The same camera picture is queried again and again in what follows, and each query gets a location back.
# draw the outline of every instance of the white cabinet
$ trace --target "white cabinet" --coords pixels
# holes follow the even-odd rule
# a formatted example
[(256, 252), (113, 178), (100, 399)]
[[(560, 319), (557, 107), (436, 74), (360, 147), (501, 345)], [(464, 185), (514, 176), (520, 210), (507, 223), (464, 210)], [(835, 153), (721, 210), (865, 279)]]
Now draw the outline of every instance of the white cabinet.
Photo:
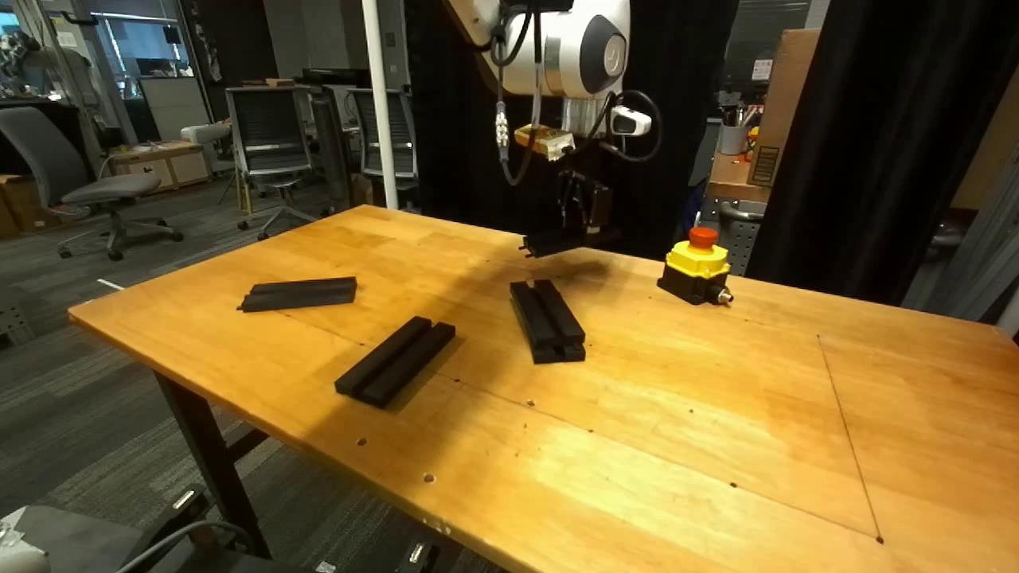
[(199, 185), (211, 178), (199, 147), (194, 142), (157, 142), (113, 149), (110, 171), (148, 171), (159, 178), (159, 192), (175, 192), (183, 185)]

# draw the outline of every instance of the floor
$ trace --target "floor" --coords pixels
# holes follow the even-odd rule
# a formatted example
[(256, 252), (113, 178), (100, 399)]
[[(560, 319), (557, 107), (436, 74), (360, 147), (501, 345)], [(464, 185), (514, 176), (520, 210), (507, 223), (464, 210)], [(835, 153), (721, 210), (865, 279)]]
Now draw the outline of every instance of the floor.
[[(138, 246), (125, 262), (108, 262), (100, 241), (61, 262), (57, 241), (73, 225), (0, 241), (0, 515), (34, 504), (142, 528), (199, 484), (148, 373), (69, 327), (64, 309), (249, 246), (256, 232), (236, 228), (222, 185), (162, 195), (135, 212), (162, 212), (183, 241)], [(276, 560), (392, 569), (415, 542), (433, 542), (436, 569), (494, 569), (273, 440), (238, 471)]]

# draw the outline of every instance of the cardboard box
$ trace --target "cardboard box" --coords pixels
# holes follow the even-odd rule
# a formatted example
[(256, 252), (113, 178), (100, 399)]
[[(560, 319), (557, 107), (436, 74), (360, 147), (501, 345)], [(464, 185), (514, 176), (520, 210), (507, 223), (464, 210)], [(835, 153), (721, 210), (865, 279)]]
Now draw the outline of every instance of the cardboard box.
[(738, 153), (712, 153), (709, 182), (716, 185), (746, 185), (751, 163)]
[(165, 140), (157, 147), (121, 147), (108, 153), (108, 163), (119, 176), (121, 171), (157, 176), (159, 192), (179, 192), (183, 185), (198, 185), (211, 178), (199, 147), (187, 140)]
[(18, 221), (12, 218), (6, 198), (0, 195), (0, 239), (3, 239), (3, 236), (18, 236), (18, 232), (21, 232), (21, 225), (18, 225)]
[(954, 210), (986, 206), (986, 200), (1000, 192), (1003, 176), (1008, 168), (1019, 168), (1017, 140), (1019, 140), (1019, 70), (1014, 70), (1014, 80), (1000, 95), (1000, 105), (985, 131), (985, 140), (973, 160), (969, 163), (969, 171), (953, 198)]
[(0, 192), (21, 228), (41, 228), (41, 225), (61, 223), (61, 218), (41, 206), (32, 178), (0, 176)]
[(757, 134), (757, 149), (764, 149), (764, 155), (751, 168), (751, 185), (775, 185), (798, 107), (803, 84), (808, 65), (815, 61), (815, 49), (818, 31), (813, 30), (787, 30), (777, 46)]

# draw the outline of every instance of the table leg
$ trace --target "table leg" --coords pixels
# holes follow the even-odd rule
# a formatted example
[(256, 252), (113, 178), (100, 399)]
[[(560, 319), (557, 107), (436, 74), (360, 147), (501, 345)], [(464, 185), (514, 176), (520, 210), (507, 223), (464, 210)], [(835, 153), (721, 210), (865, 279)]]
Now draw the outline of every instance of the table leg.
[(251, 499), (245, 495), (245, 484), (238, 480), (231, 469), (231, 455), (227, 450), (227, 440), (215, 427), (215, 417), (211, 403), (199, 395), (191, 395), (187, 388), (175, 384), (173, 380), (157, 373), (157, 383), (170, 402), (170, 410), (175, 413), (187, 450), (205, 473), (205, 484), (211, 488), (213, 504), (220, 506), (222, 520), (245, 528), (251, 536), (251, 555), (272, 556), (266, 545), (259, 528), (259, 515), (251, 510)]
[(238, 228), (249, 228), (251, 221), (256, 221), (256, 200), (251, 200), (249, 176), (245, 176), (241, 168), (236, 168), (231, 192), (236, 192), (236, 200), (238, 200), (238, 206), (241, 206), (241, 223), (238, 223)]

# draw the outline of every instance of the wooden table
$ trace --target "wooden table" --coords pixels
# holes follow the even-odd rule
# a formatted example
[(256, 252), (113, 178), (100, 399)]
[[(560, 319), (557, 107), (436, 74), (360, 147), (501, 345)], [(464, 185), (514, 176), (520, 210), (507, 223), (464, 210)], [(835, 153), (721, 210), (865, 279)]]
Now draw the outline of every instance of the wooden table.
[[(69, 319), (154, 366), (179, 413), (227, 403), (510, 569), (1019, 566), (1000, 331), (738, 276), (731, 309), (688, 306), (659, 270), (357, 206)], [(259, 279), (329, 273), (357, 273), (354, 306), (236, 313)], [(587, 364), (533, 366), (507, 290), (533, 276), (589, 331)], [(411, 316), (459, 327), (415, 388), (392, 410), (333, 395)], [(215, 465), (222, 442), (183, 433)], [(231, 469), (207, 478), (245, 520)]]

